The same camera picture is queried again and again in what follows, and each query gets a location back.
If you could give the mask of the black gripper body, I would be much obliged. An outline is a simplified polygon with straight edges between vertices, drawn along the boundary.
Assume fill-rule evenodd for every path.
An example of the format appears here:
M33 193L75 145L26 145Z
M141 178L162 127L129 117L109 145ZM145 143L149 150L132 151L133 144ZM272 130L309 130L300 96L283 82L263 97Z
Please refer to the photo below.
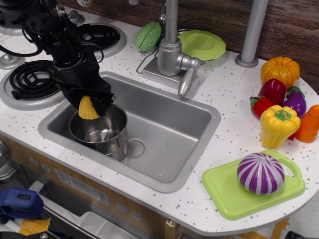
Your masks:
M74 108L79 108L83 96L113 98L112 87L99 74L91 46L54 46L51 55L53 65L61 73L60 90Z

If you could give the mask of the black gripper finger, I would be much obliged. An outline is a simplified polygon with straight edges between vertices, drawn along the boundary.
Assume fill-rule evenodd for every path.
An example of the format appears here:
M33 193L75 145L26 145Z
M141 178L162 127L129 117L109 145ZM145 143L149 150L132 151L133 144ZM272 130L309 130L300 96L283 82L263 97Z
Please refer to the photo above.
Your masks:
M91 97L90 100L97 114L99 116L104 116L108 108L111 106L112 96L107 98Z

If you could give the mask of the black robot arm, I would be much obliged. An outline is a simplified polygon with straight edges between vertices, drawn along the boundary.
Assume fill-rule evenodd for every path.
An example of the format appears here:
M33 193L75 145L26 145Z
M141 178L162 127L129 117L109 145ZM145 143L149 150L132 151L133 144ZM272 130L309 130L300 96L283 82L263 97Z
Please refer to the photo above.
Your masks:
M30 37L37 50L25 57L42 51L52 56L62 75L57 84L73 107L78 108L88 96L97 114L105 115L113 101L111 86L100 77L91 44L81 40L64 7L54 0L2 0L0 25L23 29Z

